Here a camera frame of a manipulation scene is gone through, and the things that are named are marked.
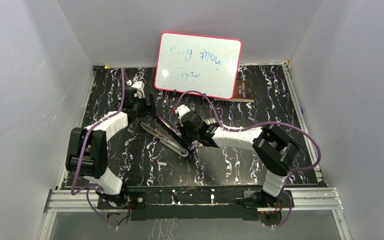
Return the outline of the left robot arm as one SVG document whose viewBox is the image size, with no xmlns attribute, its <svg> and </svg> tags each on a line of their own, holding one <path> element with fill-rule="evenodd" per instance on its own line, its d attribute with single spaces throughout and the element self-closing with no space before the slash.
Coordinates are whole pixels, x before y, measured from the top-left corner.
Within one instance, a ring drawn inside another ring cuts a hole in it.
<svg viewBox="0 0 384 240">
<path fill-rule="evenodd" d="M 87 127 L 75 127 L 69 137 L 65 168 L 89 180 L 106 195 L 117 208 L 129 203 L 129 194 L 123 191 L 123 181 L 108 167 L 107 142 L 138 118 L 156 115 L 156 101 L 152 93 L 141 88 L 126 87 L 119 109 L 110 111 Z"/>
</svg>

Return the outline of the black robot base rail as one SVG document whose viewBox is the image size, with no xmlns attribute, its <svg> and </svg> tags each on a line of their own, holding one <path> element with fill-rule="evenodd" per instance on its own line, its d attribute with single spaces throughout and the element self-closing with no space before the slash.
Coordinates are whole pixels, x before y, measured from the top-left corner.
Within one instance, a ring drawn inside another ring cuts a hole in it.
<svg viewBox="0 0 384 240">
<path fill-rule="evenodd" d="M 278 223 L 294 206 L 292 193 L 282 190 L 277 198 L 263 195 L 261 185 L 129 186 L 128 204 L 111 206 L 99 197 L 99 210 L 131 211 L 131 220 L 242 219 Z"/>
</svg>

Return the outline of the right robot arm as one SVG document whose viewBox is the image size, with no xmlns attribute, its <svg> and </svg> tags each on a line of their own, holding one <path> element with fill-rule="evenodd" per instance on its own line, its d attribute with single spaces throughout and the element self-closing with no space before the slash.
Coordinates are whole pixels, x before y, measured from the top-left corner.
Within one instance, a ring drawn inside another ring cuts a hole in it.
<svg viewBox="0 0 384 240">
<path fill-rule="evenodd" d="M 281 190 L 300 152 L 299 145 L 279 126 L 265 125 L 249 130 L 224 129 L 218 123 L 206 123 L 191 110 L 175 111 L 177 126 L 186 143 L 197 141 L 205 147 L 232 147 L 254 151 L 267 169 L 261 190 L 262 202 L 275 207 L 282 199 Z"/>
</svg>

